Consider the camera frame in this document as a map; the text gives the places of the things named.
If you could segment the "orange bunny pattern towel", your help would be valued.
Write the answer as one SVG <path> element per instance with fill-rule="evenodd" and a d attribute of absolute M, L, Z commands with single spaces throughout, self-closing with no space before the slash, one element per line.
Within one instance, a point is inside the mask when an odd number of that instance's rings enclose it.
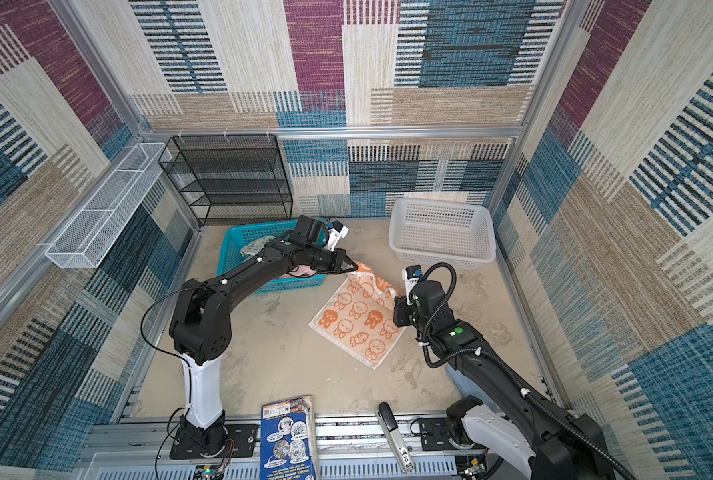
<path fill-rule="evenodd" d="M 350 272 L 308 324 L 314 332 L 372 370 L 398 344 L 394 324 L 396 289 L 369 266 Z"/>

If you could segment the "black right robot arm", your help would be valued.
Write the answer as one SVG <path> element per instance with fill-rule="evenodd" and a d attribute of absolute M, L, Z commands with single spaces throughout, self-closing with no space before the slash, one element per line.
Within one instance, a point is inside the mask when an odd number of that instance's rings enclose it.
<path fill-rule="evenodd" d="M 534 390 L 470 323 L 456 319 L 450 289 L 419 279 L 395 300 L 398 328 L 416 329 L 430 368 L 451 366 L 502 410 L 470 398 L 455 405 L 453 428 L 468 442 L 488 447 L 529 479 L 631 479 L 608 450 L 600 425 L 574 416 Z"/>

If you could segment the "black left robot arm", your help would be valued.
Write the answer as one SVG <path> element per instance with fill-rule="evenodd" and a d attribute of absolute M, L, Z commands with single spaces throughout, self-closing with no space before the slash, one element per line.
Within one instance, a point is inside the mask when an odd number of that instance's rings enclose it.
<path fill-rule="evenodd" d="M 268 282 L 304 270 L 340 275 L 359 270 L 338 242 L 348 235 L 340 221 L 302 216 L 291 230 L 268 240 L 239 266 L 212 279 L 188 280 L 178 292 L 168 334 L 184 369 L 186 405 L 170 450 L 172 460 L 222 457 L 236 435 L 226 427 L 220 397 L 222 356 L 232 342 L 232 312 Z"/>

